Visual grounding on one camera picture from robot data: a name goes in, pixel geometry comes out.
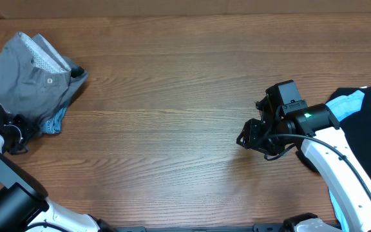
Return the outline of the grey shorts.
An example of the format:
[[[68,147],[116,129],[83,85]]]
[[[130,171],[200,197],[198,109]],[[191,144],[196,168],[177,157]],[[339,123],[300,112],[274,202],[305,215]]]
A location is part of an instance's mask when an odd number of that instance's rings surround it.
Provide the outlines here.
[[[0,52],[0,104],[40,127],[69,107],[88,73],[41,34],[17,32]]]

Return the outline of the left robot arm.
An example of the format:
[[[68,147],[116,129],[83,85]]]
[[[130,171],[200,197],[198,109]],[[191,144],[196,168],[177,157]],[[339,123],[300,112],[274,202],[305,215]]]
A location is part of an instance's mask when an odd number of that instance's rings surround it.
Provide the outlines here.
[[[47,190],[4,154],[26,153],[37,127],[0,105],[0,232],[113,231],[102,219],[70,211],[48,198]]]

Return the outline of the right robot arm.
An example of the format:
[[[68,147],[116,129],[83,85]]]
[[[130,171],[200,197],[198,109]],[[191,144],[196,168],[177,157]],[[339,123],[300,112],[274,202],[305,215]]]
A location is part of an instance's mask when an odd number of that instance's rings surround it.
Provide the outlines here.
[[[279,82],[256,102],[260,119],[248,120],[236,142],[276,160],[297,147],[323,177],[349,231],[371,231],[371,179],[326,104],[308,106],[294,81]]]

